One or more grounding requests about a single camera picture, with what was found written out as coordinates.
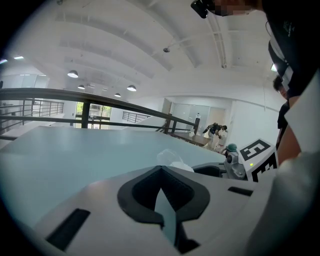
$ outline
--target light blue table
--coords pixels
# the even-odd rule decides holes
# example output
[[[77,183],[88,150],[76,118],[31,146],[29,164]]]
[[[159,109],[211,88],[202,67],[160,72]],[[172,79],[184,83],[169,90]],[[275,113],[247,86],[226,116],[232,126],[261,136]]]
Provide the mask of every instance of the light blue table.
[[[30,227],[48,211],[96,181],[156,166],[174,150],[190,167],[225,157],[154,131],[37,127],[0,150],[2,198]]]

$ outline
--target white ceiling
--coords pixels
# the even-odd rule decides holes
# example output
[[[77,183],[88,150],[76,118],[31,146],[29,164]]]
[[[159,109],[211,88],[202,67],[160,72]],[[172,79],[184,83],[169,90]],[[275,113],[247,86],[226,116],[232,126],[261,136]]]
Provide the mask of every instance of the white ceiling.
[[[125,100],[143,96],[155,80],[199,70],[272,79],[264,13],[210,13],[202,19],[191,2],[50,1],[25,24],[8,51],[49,76],[51,87],[77,90],[80,84],[94,84],[88,92],[101,94],[107,88],[105,96],[118,92]],[[79,79],[69,78],[70,70]],[[137,92],[126,90],[129,85]]]

